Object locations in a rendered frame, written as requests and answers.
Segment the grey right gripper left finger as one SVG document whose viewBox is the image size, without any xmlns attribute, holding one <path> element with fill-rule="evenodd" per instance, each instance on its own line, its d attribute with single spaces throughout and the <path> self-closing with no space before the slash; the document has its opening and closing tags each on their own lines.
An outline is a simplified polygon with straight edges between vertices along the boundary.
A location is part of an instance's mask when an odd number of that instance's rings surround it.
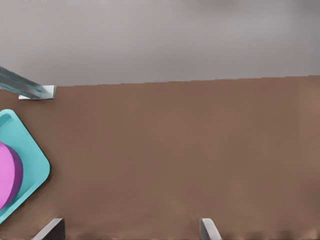
<svg viewBox="0 0 320 240">
<path fill-rule="evenodd" d="M 65 219 L 52 219 L 31 240 L 66 240 Z"/>
</svg>

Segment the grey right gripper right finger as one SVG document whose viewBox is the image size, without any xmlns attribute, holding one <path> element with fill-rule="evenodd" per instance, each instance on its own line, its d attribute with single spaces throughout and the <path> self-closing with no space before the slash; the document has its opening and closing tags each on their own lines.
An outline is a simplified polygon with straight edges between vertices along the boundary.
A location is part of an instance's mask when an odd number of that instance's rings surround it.
<svg viewBox="0 0 320 240">
<path fill-rule="evenodd" d="M 222 240 L 222 237 L 211 218 L 200 219 L 200 240 Z"/>
</svg>

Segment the teal tray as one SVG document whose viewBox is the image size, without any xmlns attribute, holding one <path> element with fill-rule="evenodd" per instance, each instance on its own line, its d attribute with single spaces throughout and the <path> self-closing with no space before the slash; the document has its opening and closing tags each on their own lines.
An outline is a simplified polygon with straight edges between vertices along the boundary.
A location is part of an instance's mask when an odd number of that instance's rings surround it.
<svg viewBox="0 0 320 240">
<path fill-rule="evenodd" d="M 22 184 L 16 197 L 0 210 L 0 224 L 2 224 L 45 182 L 51 168 L 40 147 L 11 109 L 0 111 L 0 142 L 13 148 L 23 165 Z"/>
</svg>

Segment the silver post foot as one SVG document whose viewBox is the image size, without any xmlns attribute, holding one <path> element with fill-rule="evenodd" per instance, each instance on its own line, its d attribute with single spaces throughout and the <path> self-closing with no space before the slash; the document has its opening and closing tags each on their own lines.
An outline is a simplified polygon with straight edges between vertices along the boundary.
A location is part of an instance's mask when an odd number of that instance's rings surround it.
<svg viewBox="0 0 320 240">
<path fill-rule="evenodd" d="M 55 85 L 43 85 L 43 91 L 40 97 L 28 97 L 24 95 L 19 95 L 19 100 L 51 100 L 55 98 L 56 86 Z"/>
</svg>

